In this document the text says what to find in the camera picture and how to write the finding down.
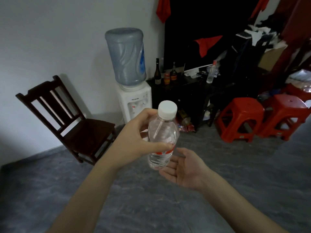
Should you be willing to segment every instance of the hand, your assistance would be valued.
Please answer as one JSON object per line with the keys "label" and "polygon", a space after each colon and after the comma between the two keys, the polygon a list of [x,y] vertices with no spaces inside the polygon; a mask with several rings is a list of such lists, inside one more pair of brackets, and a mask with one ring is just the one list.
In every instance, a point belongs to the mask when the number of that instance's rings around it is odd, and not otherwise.
{"label": "hand", "polygon": [[142,139],[148,136],[148,132],[142,131],[148,129],[149,119],[157,113],[155,109],[144,109],[129,121],[100,161],[119,169],[143,155],[173,149],[173,144],[152,143]]}
{"label": "hand", "polygon": [[211,170],[192,150],[177,148],[185,157],[172,155],[168,165],[159,173],[167,180],[186,188],[200,190]]}

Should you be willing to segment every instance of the chair backrest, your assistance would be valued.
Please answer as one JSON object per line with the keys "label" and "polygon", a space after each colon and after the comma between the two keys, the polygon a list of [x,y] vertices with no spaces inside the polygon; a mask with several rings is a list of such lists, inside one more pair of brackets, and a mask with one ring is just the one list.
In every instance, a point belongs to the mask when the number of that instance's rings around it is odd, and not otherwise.
{"label": "chair backrest", "polygon": [[[16,97],[23,102],[59,139],[62,138],[61,133],[77,118],[85,119],[83,113],[69,94],[68,90],[64,86],[61,79],[55,75],[53,76],[53,81],[46,81],[40,85],[30,89],[27,95],[18,93]],[[72,111],[68,108],[68,105],[64,102],[60,94],[56,89],[60,89],[62,94],[67,98],[67,101],[75,110],[74,115]],[[43,114],[41,114],[38,109],[32,104],[37,100],[42,107],[51,115],[51,117],[60,126],[56,129]]]}

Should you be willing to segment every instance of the red cloth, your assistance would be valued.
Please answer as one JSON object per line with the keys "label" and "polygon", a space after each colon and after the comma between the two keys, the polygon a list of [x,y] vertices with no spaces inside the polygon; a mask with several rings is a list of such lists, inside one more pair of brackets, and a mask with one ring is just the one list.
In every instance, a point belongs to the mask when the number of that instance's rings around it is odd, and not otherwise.
{"label": "red cloth", "polygon": [[253,18],[255,15],[257,15],[260,11],[265,10],[269,1],[270,0],[259,0],[257,6],[255,7],[255,9],[252,13],[251,18]]}
{"label": "red cloth", "polygon": [[159,0],[156,14],[162,23],[167,20],[167,18],[171,15],[171,6],[169,0]]}
{"label": "red cloth", "polygon": [[219,39],[221,39],[222,36],[216,36],[208,39],[197,39],[195,40],[200,47],[200,56],[203,58],[206,56],[208,49],[210,49],[212,46],[214,46]]}

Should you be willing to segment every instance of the chair seat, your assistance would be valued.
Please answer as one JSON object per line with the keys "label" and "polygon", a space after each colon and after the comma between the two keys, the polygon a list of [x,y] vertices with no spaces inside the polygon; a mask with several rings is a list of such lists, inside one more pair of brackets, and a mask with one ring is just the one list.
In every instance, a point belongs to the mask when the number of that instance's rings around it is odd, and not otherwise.
{"label": "chair seat", "polygon": [[101,120],[81,120],[64,136],[65,144],[75,152],[94,156],[114,128],[115,124]]}

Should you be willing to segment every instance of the dispenser label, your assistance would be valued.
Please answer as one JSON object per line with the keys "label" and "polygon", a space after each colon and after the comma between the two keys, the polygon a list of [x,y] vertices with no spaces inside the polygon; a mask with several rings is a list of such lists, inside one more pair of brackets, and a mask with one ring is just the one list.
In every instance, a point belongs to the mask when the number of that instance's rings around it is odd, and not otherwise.
{"label": "dispenser label", "polygon": [[144,46],[142,46],[142,55],[140,57],[140,62],[139,62],[139,72],[143,74],[146,71],[145,67],[145,53],[144,53]]}

